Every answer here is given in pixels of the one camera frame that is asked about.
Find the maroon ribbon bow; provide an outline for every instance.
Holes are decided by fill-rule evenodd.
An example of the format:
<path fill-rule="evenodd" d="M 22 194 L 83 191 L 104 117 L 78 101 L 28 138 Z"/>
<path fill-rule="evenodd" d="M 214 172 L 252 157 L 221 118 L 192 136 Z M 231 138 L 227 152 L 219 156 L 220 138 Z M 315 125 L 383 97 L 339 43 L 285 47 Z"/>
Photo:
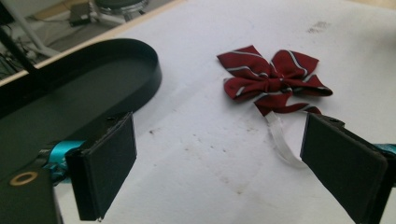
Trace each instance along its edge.
<path fill-rule="evenodd" d="M 271 111 L 290 113 L 297 110 L 311 113 L 320 111 L 312 105 L 286 105 L 294 94 L 329 96 L 332 91 L 312 72 L 318 59 L 290 50 L 280 50 L 271 62 L 249 46 L 220 54 L 219 61 L 234 77 L 224 80 L 225 92 L 235 101 L 258 96 L 255 105 L 263 116 Z"/>

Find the stain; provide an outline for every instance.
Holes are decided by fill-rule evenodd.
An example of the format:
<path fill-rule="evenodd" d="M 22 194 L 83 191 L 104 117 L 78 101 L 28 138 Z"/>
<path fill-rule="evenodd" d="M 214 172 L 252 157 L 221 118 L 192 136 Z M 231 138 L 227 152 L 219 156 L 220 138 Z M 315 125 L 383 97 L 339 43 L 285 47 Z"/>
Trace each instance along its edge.
<path fill-rule="evenodd" d="M 308 30 L 306 30 L 309 34 L 318 34 L 324 32 L 327 28 L 330 27 L 330 23 L 326 21 L 318 21 L 314 25 L 312 25 Z"/>

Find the white stripe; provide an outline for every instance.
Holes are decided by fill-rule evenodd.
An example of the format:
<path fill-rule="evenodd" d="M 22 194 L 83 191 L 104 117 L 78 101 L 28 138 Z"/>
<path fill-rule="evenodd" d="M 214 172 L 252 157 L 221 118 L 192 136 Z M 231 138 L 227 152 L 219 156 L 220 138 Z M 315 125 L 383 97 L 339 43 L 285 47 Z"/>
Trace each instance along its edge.
<path fill-rule="evenodd" d="M 288 50 L 288 53 L 290 54 L 291 58 L 293 59 L 294 64 L 295 64 L 298 68 L 301 68 L 301 69 L 304 70 L 304 76 L 308 75 L 308 71 L 307 71 L 305 68 L 301 67 L 301 66 L 298 64 L 297 59 L 294 57 L 293 53 L 291 53 L 290 50 Z"/>
<path fill-rule="evenodd" d="M 307 82 L 307 81 L 309 81 L 309 79 L 311 79 L 311 77 L 313 76 L 314 74 L 311 74 L 311 75 L 309 75 L 309 76 L 306 76 L 304 79 L 303 79 L 303 82 Z"/>
<path fill-rule="evenodd" d="M 299 109 L 298 111 L 307 111 L 309 108 L 312 108 L 312 107 L 314 107 L 314 106 L 312 106 L 312 105 L 306 105 L 306 106 L 304 106 L 303 108 Z"/>
<path fill-rule="evenodd" d="M 268 77 L 268 75 L 267 75 L 266 73 L 260 73 L 260 74 L 254 73 L 254 72 L 253 72 L 249 67 L 247 67 L 247 66 L 240 66 L 240 67 L 234 67 L 234 68 L 226 68 L 226 70 L 229 71 L 229 72 L 234 72 L 234 71 L 243 70 L 243 69 L 249 70 L 249 71 L 250 71 L 254 76 L 256 76 L 256 77 L 262 77 L 262 76 Z"/>
<path fill-rule="evenodd" d="M 236 50 L 231 51 L 230 53 L 252 55 L 252 56 L 256 56 L 256 57 L 259 57 L 259 58 L 262 58 L 262 59 L 263 59 L 263 57 L 262 57 L 260 54 L 255 54 L 255 53 L 249 53 L 249 52 L 243 52 L 243 51 L 236 51 Z"/>

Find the metal rod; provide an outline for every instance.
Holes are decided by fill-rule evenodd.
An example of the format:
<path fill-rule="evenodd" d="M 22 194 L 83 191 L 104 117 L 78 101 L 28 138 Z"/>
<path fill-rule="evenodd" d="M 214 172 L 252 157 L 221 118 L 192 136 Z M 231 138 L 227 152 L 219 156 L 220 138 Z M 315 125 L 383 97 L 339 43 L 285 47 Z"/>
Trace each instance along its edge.
<path fill-rule="evenodd" d="M 12 39 L 7 35 L 7 33 L 0 27 L 0 41 L 3 45 L 11 52 L 11 54 L 21 63 L 24 69 L 35 78 L 38 85 L 40 85 L 45 90 L 50 89 L 50 85 L 45 81 L 38 70 L 30 63 L 22 51 L 17 45 L 12 41 Z"/>

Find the brass ring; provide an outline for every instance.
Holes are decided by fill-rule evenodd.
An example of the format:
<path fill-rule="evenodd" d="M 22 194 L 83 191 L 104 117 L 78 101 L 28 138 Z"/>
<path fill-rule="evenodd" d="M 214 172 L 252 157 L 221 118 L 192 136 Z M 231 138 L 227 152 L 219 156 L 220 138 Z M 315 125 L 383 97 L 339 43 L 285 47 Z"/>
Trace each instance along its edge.
<path fill-rule="evenodd" d="M 32 171 L 25 172 L 25 173 L 14 176 L 14 178 L 12 178 L 9 181 L 9 184 L 14 187 L 22 186 L 22 185 L 32 182 L 34 179 L 37 178 L 37 176 L 38 176 L 37 172 L 32 172 Z"/>

